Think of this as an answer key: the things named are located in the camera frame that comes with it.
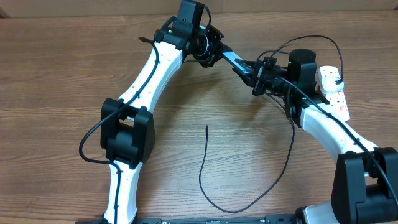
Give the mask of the blue Samsung Galaxy smartphone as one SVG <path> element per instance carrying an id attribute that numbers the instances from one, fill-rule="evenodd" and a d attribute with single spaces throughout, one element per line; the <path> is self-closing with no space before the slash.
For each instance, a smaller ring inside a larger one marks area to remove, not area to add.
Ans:
<path id="1" fill-rule="evenodd" d="M 247 65 L 246 62 L 234 51 L 223 52 L 222 56 L 228 63 L 233 66 L 237 74 L 251 75 L 253 73 L 253 69 L 249 65 Z"/>

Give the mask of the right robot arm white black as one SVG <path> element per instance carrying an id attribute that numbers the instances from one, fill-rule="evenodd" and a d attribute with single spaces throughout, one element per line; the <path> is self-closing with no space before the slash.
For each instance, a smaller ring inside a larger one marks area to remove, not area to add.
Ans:
<path id="1" fill-rule="evenodd" d="M 379 147 L 348 123 L 338 71 L 317 67 L 315 52 L 295 49 L 285 68 L 274 57 L 246 61 L 224 54 L 255 96 L 280 95 L 288 118 L 335 161 L 328 202 L 299 208 L 297 223 L 384 223 L 397 220 L 397 151 Z"/>

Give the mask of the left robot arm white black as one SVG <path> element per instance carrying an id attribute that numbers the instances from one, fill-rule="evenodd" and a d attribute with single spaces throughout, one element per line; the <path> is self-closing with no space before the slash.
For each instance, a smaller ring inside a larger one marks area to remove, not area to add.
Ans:
<path id="1" fill-rule="evenodd" d="M 133 223 L 140 169 L 154 148 L 154 109 L 167 83 L 193 56 L 193 62 L 211 67 L 220 59 L 235 64 L 237 58 L 221 43 L 222 33 L 201 19 L 208 7 L 182 1 L 153 39 L 152 51 L 134 83 L 117 99 L 106 99 L 101 109 L 100 145 L 111 171 L 108 207 L 100 223 Z"/>

